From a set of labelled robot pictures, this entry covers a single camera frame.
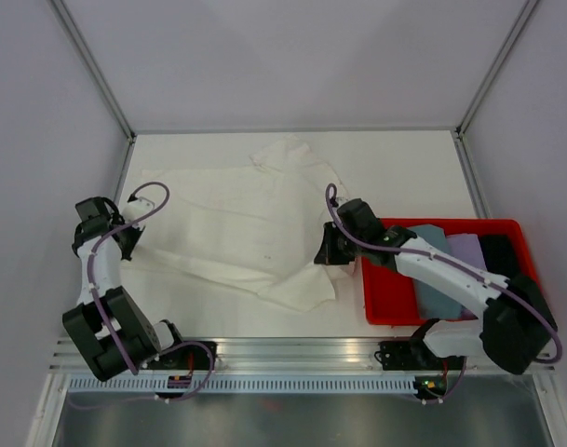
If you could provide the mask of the white t shirt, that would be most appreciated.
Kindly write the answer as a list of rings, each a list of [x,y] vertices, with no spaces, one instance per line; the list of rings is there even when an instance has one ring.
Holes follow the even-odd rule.
[[[275,142],[246,167],[146,169],[142,181],[161,182],[169,202],[146,222],[131,271],[202,278],[307,312],[336,297],[333,283],[353,264],[315,264],[331,165],[296,138]]]

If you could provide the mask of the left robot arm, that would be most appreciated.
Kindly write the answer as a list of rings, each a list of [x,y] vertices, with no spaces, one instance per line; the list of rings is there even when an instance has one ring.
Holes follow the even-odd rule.
[[[106,382],[120,373],[137,373],[148,360],[180,368],[188,346],[175,325],[152,323],[122,285],[121,264],[144,231],[142,218],[155,203],[132,195],[120,210],[107,197],[95,196],[75,205],[80,223],[72,250],[81,262],[82,288],[77,305],[62,315],[62,325],[93,375]]]

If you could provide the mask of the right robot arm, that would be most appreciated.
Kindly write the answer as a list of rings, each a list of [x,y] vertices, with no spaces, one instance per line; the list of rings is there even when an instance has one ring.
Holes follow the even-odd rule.
[[[509,221],[377,218],[361,199],[325,201],[315,264],[362,269],[366,320],[413,326],[412,361],[484,357],[522,374],[563,355],[558,326]]]

